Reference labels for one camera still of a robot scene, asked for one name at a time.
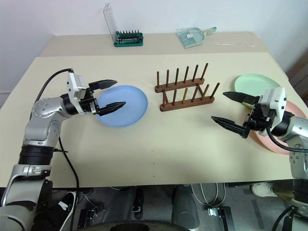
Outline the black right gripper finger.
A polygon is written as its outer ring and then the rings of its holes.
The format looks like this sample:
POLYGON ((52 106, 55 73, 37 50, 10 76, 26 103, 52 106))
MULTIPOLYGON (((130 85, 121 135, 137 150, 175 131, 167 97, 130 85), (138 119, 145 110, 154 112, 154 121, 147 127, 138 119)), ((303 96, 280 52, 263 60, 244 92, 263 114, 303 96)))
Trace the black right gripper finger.
POLYGON ((252 95, 248 95, 242 92, 228 91, 228 92, 224 92, 223 95, 233 101, 236 101, 239 103, 246 103, 249 105, 255 105, 259 101, 259 96, 252 96, 252 95))
POLYGON ((240 135, 242 138, 246 139, 248 137, 248 134, 250 132, 249 128, 246 128, 244 126, 240 126, 235 124, 234 121, 228 120, 226 118, 217 117, 217 116, 211 116, 211 119, 219 124, 224 129, 227 129, 231 132, 234 132, 238 135, 240 135))

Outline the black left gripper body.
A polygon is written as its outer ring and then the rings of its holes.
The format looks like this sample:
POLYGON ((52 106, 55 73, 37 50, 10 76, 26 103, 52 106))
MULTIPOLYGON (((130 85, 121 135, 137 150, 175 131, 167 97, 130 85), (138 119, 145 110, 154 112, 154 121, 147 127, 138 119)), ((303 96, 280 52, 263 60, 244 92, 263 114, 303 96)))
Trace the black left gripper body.
POLYGON ((84 113, 89 112, 98 115, 100 112, 97 99, 94 98, 93 92, 90 88, 86 89, 84 98, 79 101, 79 105, 84 113))

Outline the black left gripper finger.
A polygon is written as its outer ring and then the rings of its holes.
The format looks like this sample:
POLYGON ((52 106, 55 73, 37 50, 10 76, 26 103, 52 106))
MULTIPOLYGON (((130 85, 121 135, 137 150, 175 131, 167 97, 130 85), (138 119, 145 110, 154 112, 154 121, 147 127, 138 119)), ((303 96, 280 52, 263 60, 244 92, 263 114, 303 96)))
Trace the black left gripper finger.
POLYGON ((107 104, 104 108, 99 108, 99 111, 97 112, 98 115, 107 115, 110 113, 115 112, 116 110, 120 109, 126 104, 126 102, 114 102, 107 104))
POLYGON ((99 81, 89 83, 89 88, 91 90, 98 90, 98 89, 103 90, 115 84, 117 84, 116 80, 110 80, 110 79, 99 80, 99 81))

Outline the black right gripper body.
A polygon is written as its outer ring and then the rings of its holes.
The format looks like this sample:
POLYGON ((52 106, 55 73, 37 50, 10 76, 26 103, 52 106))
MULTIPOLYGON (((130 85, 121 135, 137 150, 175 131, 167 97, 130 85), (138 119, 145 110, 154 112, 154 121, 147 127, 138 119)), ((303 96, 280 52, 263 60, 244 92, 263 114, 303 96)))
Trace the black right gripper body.
POLYGON ((254 100, 254 106, 243 123, 243 126, 248 130, 263 131, 267 127, 271 128, 276 116, 276 110, 265 109, 265 115, 263 114, 261 104, 259 103, 260 96, 256 96, 254 100))

